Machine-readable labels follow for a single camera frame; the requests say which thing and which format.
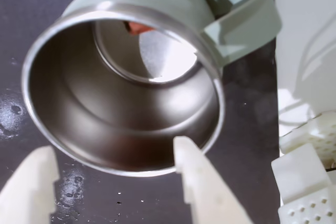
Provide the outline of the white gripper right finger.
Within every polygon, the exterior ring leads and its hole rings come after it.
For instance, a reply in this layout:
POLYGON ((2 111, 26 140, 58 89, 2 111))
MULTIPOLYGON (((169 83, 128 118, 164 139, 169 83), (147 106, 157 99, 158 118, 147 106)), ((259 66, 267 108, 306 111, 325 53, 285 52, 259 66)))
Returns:
POLYGON ((247 211, 209 159, 186 136, 173 140, 176 173, 193 223, 252 223, 247 211))

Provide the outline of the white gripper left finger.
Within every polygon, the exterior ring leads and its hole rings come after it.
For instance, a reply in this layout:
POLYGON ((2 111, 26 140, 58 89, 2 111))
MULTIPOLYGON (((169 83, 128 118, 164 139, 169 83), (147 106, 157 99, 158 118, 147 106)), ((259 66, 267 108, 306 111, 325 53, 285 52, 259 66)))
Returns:
POLYGON ((53 148, 43 146, 32 151, 1 190, 1 223, 51 223, 59 179, 53 148))

